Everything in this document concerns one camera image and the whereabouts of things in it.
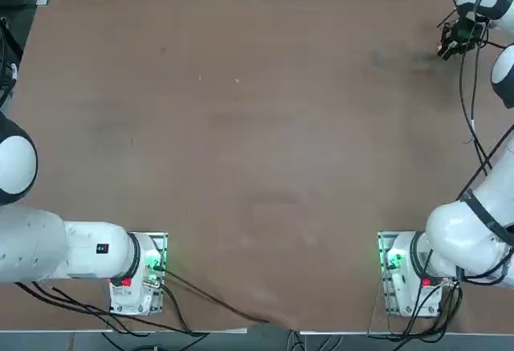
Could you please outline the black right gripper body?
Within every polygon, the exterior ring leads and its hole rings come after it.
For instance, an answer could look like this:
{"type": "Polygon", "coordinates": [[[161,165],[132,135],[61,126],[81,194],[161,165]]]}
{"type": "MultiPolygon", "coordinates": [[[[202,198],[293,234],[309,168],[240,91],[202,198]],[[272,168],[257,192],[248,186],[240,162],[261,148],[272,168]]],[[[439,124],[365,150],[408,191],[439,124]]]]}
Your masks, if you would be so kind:
{"type": "Polygon", "coordinates": [[[457,52],[472,50],[479,42],[484,24],[474,22],[469,18],[459,18],[455,21],[452,34],[457,52]]]}

